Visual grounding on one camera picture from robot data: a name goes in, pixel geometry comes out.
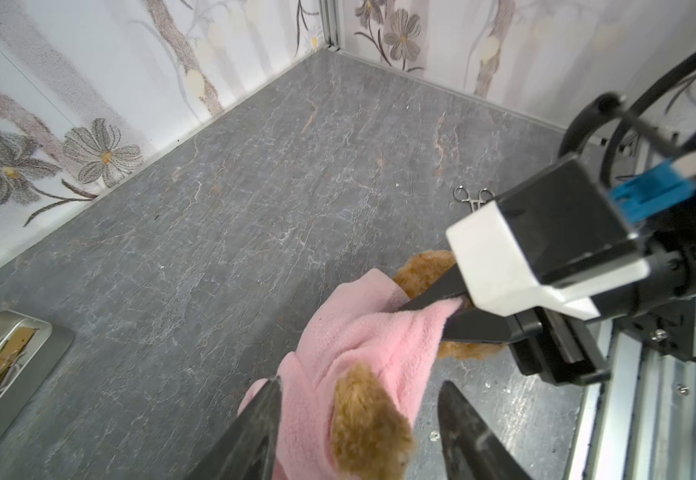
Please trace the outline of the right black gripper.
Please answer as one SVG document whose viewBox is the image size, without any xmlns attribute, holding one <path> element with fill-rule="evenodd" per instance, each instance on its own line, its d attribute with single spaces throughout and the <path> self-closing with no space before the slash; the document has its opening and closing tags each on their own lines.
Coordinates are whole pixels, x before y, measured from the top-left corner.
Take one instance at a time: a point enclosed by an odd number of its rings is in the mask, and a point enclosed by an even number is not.
<svg viewBox="0 0 696 480">
<path fill-rule="evenodd" d="M 613 260 L 638 252 L 648 275 L 636 282 L 593 296 L 597 321 L 635 319 L 630 332 L 646 339 L 647 315 L 658 307 L 696 295 L 696 133 L 676 146 L 643 122 L 636 108 L 627 109 L 616 95 L 602 95 L 574 119 L 562 140 L 559 157 L 570 162 L 604 124 L 618 120 L 664 156 L 659 165 L 608 190 L 613 206 L 633 226 L 647 229 L 629 245 L 599 243 L 596 254 Z M 538 374 L 551 384 L 588 385 L 610 375 L 601 351 L 580 320 L 535 307 L 507 317 L 471 309 L 449 317 L 443 341 L 511 344 L 522 374 Z"/>
</svg>

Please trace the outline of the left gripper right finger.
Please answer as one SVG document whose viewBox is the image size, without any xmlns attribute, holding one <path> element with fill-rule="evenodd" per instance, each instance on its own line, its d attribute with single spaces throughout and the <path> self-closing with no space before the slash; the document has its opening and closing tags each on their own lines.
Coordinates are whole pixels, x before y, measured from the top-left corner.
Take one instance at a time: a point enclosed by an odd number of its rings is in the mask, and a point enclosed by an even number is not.
<svg viewBox="0 0 696 480">
<path fill-rule="evenodd" d="M 457 386 L 444 381 L 437 414 L 449 480 L 530 480 Z"/>
</svg>

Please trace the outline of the brown teddy bear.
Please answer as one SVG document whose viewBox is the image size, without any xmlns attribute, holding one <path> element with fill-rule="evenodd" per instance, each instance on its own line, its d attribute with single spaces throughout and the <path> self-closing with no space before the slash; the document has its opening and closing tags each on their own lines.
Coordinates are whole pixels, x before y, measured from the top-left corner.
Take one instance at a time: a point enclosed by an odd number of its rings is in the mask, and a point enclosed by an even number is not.
<svg viewBox="0 0 696 480">
<path fill-rule="evenodd" d="M 416 254 L 402 266 L 394 282 L 415 299 L 455 264 L 450 251 Z M 437 359 L 486 360 L 504 348 L 499 344 L 442 341 Z M 366 363 L 352 366 L 337 381 L 330 425 L 330 449 L 339 479 L 403 479 L 416 450 L 413 421 L 391 397 L 391 388 Z"/>
</svg>

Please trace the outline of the pink fleece bear hoodie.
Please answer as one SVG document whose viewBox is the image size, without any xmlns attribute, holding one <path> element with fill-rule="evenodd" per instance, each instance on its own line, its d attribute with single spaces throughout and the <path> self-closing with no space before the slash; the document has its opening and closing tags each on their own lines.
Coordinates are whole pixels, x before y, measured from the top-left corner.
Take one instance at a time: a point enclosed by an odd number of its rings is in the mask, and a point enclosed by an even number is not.
<svg viewBox="0 0 696 480">
<path fill-rule="evenodd" d="M 368 364 L 401 413 L 418 415 L 444 325 L 462 301 L 398 311 L 408 300 L 372 269 L 339 285 L 315 312 L 277 369 L 283 399 L 274 478 L 339 479 L 330 425 L 337 381 L 352 366 Z"/>
</svg>

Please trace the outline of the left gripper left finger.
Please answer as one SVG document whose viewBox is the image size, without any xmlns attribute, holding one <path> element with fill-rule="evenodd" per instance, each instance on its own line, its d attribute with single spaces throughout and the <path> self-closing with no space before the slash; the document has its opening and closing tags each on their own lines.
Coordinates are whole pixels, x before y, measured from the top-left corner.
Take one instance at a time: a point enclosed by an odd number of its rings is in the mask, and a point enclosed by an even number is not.
<svg viewBox="0 0 696 480">
<path fill-rule="evenodd" d="M 271 479 L 281 410 L 281 379 L 267 379 L 186 479 Z"/>
</svg>

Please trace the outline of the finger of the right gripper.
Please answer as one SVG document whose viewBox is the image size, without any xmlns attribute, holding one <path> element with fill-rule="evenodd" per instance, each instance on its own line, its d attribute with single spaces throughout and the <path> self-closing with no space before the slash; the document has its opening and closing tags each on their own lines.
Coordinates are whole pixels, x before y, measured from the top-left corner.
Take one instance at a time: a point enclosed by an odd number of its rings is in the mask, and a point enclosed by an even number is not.
<svg viewBox="0 0 696 480">
<path fill-rule="evenodd" d="M 459 299 L 468 302 L 468 290 L 459 267 L 450 267 L 428 289 L 398 308 L 398 311 L 418 311 L 442 300 Z"/>
</svg>

